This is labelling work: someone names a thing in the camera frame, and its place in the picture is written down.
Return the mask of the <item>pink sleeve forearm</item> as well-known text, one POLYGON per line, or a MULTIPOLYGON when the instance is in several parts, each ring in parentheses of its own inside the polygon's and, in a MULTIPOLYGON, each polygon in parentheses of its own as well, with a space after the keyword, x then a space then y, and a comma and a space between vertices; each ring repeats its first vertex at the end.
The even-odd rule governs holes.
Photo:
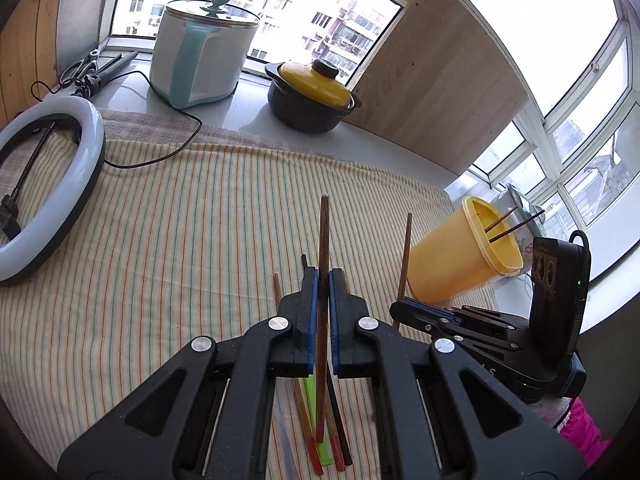
POLYGON ((566 416, 559 423, 558 433, 582 454, 586 467, 597 463, 597 460, 611 445, 611 439, 602 437, 600 428, 587 412, 582 400, 576 398, 566 416))

